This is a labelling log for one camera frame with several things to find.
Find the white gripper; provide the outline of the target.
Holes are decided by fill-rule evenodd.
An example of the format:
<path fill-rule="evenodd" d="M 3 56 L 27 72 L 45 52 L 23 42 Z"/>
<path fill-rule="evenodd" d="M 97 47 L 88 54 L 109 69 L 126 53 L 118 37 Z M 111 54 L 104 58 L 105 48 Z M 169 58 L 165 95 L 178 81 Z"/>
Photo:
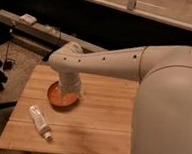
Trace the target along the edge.
<path fill-rule="evenodd" d="M 81 89 L 81 81 L 78 73 L 61 72 L 59 73 L 59 86 L 62 96 L 66 94 L 79 94 Z"/>

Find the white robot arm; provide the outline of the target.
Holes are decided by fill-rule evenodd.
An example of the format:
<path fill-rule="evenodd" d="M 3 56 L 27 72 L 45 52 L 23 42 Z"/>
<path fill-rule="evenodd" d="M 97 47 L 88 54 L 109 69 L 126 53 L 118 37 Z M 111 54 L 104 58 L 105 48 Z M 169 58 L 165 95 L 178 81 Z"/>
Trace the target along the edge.
<path fill-rule="evenodd" d="M 48 64 L 63 93 L 81 89 L 79 74 L 139 83 L 133 104 L 131 154 L 192 154 L 192 47 L 144 46 L 84 53 L 68 42 Z"/>

